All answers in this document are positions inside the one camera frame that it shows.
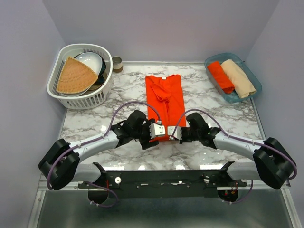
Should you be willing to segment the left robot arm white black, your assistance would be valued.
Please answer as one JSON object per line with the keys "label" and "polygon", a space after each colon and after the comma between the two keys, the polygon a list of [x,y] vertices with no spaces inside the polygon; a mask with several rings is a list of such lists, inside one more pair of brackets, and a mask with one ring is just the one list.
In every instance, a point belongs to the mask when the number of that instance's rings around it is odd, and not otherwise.
{"label": "left robot arm white black", "polygon": [[138,140],[142,149],[158,145],[156,137],[165,134],[165,127],[160,120],[146,118],[138,110],[115,125],[107,132],[84,140],[66,142],[57,140],[38,168],[47,179],[49,189],[59,190],[71,182],[90,182],[94,187],[102,187],[105,183],[104,168],[98,163],[84,164],[83,161],[103,151],[116,149]]}

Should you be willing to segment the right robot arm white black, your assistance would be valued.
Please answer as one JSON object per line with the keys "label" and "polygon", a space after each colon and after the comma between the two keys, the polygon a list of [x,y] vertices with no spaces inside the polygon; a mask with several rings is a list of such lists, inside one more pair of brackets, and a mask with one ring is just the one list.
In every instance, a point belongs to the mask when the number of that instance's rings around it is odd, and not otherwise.
{"label": "right robot arm white black", "polygon": [[234,161],[219,173],[218,180],[224,186],[238,180],[258,180],[279,189],[297,174],[296,163],[275,138],[252,140],[228,134],[219,124],[209,127],[198,109],[194,109],[186,121],[188,127],[176,126],[172,133],[180,143],[198,141],[205,147],[226,150],[250,159],[246,163]]}

